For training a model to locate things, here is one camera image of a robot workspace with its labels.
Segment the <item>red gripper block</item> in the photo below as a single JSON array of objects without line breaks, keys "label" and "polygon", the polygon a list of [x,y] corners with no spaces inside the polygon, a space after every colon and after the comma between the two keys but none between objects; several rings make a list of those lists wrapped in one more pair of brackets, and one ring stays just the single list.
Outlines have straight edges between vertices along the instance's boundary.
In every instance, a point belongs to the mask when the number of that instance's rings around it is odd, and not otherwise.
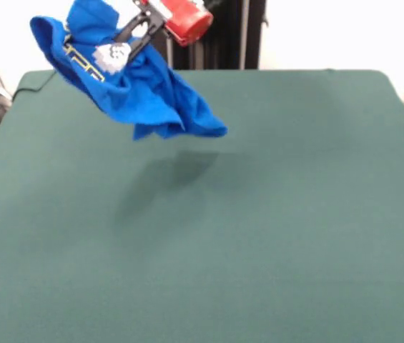
[{"label": "red gripper block", "polygon": [[129,47],[127,63],[131,63],[165,28],[182,47],[199,40],[212,24],[212,13],[203,1],[162,0],[160,11],[165,17],[164,26],[148,26],[141,37],[134,38],[132,32],[141,24],[149,22],[150,13],[141,12],[132,18],[115,36],[115,41],[125,41]]}]

